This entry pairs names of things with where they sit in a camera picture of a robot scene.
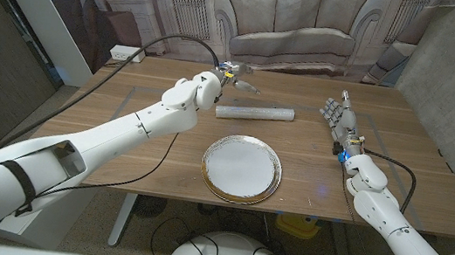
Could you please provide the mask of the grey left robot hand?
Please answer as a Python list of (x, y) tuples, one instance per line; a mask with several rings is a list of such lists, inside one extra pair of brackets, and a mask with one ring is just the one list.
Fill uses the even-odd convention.
[(221, 87), (232, 84), (234, 88), (247, 93), (260, 94), (257, 87), (242, 80), (243, 75), (253, 74), (253, 70), (247, 64), (225, 61), (216, 67), (217, 76), (220, 79)]

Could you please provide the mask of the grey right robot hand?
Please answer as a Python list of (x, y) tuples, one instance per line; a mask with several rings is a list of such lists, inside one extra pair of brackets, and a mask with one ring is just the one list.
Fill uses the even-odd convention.
[(364, 138), (358, 132), (357, 120), (348, 96), (348, 90), (343, 89), (341, 102), (329, 98), (320, 109), (334, 139), (333, 154), (345, 155), (346, 158), (364, 154)]

